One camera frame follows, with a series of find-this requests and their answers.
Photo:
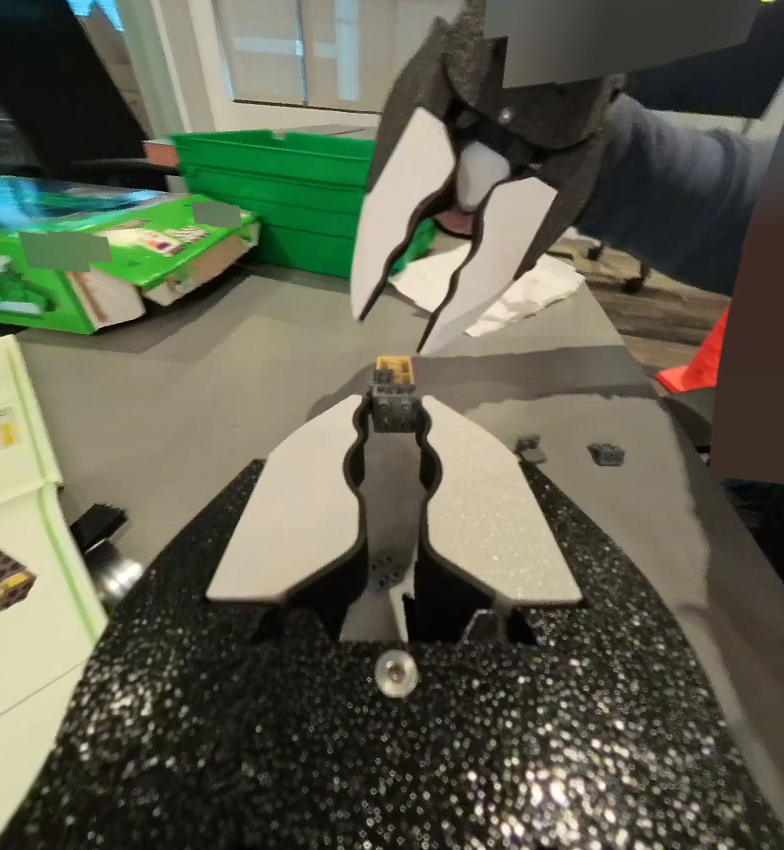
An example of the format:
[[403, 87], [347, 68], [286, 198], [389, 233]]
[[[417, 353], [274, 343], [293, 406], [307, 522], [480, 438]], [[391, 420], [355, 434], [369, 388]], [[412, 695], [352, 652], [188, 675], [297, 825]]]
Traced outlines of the orange traffic cone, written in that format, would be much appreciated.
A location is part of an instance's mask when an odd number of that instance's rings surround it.
[[656, 374], [655, 379], [663, 388], [672, 394], [681, 394], [716, 386], [729, 310], [730, 306], [727, 306], [687, 365], [664, 369]]

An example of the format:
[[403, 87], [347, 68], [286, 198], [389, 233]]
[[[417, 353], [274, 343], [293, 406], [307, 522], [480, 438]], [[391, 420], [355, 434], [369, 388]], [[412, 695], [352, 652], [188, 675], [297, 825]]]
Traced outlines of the building instruction booklet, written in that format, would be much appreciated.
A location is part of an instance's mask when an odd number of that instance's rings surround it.
[[14, 336], [0, 336], [0, 717], [77, 669], [107, 622]]

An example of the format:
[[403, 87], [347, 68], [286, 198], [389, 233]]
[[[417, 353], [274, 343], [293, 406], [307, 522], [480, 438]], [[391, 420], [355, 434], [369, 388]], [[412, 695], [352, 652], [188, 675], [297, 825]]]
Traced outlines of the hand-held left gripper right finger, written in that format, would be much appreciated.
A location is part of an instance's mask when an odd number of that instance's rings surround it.
[[422, 407], [439, 462], [426, 513], [432, 550], [503, 609], [578, 605], [582, 592], [515, 455], [438, 398]]

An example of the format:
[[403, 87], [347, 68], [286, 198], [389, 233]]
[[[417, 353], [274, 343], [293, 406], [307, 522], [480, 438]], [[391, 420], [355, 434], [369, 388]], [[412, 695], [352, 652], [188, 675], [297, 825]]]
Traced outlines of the grey and tan brick assembly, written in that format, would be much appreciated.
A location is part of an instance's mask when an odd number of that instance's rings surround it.
[[410, 356], [376, 358], [367, 391], [370, 420], [378, 434], [419, 434], [427, 425]]

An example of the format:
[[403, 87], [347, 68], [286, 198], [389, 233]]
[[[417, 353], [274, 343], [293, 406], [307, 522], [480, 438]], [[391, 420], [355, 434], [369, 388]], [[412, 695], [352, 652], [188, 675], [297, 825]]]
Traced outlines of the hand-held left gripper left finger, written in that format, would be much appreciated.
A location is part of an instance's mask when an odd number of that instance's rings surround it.
[[214, 572], [214, 602], [283, 603], [351, 552], [361, 532], [345, 461], [364, 397], [305, 422], [271, 453]]

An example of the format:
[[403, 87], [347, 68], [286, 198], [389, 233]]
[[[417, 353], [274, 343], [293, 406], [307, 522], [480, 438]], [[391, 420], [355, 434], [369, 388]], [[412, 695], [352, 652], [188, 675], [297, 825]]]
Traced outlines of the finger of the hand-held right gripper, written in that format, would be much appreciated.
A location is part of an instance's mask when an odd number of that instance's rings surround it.
[[450, 186], [457, 161], [445, 122], [417, 107], [364, 197], [351, 266], [355, 320], [372, 310], [429, 206]]
[[557, 195], [537, 177], [506, 180], [490, 190], [475, 221], [470, 252], [450, 277], [419, 354], [438, 353], [501, 298], [514, 283]]

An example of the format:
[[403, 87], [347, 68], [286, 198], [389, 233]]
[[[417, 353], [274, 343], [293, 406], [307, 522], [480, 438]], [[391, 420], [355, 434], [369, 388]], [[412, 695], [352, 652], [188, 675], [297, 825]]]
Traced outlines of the person's right forearm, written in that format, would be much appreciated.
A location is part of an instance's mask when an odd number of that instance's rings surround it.
[[777, 140], [678, 127], [621, 94], [573, 226], [674, 281], [731, 297]]

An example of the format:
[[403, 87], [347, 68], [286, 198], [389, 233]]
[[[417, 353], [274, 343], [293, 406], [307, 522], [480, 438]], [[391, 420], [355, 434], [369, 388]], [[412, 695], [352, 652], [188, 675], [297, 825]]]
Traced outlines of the large window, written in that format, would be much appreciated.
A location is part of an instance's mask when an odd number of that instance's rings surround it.
[[457, 1], [218, 1], [233, 101], [380, 112], [436, 18]]

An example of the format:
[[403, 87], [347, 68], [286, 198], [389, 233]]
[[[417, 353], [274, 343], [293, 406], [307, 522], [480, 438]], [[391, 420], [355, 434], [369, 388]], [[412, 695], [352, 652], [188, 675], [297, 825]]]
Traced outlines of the grey desk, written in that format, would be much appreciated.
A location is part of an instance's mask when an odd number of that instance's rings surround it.
[[[164, 313], [76, 336], [16, 334], [73, 513], [129, 510], [149, 561], [251, 459], [409, 353], [423, 318], [395, 292], [363, 324], [332, 279], [239, 268]], [[697, 649], [784, 663], [784, 585], [585, 285], [566, 302], [416, 365], [420, 384], [512, 443], [652, 580]], [[595, 442], [625, 450], [597, 466]]]

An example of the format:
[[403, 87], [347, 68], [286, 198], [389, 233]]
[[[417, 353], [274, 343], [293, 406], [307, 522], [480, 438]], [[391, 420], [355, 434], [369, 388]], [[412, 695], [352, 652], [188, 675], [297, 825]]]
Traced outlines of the green plastic storage crate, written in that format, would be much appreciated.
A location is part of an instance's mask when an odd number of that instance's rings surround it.
[[349, 277], [373, 140], [269, 130], [171, 140], [190, 193], [259, 216], [259, 262]]

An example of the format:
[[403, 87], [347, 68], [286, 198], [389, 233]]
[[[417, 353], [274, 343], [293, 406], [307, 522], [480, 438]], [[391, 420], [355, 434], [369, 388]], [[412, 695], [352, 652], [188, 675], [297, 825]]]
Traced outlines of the white crumpled paper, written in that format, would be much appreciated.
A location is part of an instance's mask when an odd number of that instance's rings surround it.
[[[430, 313], [440, 305], [451, 272], [461, 264], [468, 251], [466, 245], [461, 245], [451, 251], [433, 252], [408, 263], [402, 271], [391, 276], [390, 282], [404, 298]], [[569, 264], [543, 256], [466, 330], [466, 334], [485, 336], [522, 321], [575, 294], [583, 280]]]

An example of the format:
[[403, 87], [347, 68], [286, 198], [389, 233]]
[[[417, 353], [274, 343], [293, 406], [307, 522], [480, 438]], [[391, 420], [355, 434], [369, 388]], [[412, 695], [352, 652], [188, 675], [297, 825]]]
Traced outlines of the silver round metal part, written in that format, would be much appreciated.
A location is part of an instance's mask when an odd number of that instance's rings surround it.
[[144, 576], [145, 567], [133, 558], [107, 552], [107, 558], [94, 562], [92, 578], [100, 602], [106, 608], [116, 607]]

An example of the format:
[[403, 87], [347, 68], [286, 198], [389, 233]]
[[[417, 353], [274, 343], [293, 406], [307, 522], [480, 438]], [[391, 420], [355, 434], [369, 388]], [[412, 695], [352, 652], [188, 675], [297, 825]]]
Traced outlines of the green toy brick box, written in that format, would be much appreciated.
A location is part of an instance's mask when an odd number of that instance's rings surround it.
[[0, 176], [0, 324], [91, 335], [206, 286], [255, 212], [187, 193]]

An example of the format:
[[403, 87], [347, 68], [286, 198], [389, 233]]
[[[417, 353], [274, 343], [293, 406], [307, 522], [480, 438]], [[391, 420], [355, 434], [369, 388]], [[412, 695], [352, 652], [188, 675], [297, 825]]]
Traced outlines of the black long brick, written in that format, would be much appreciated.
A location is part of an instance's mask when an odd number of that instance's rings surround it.
[[92, 504], [70, 526], [70, 534], [83, 554], [110, 540], [128, 522], [123, 509], [104, 503]]

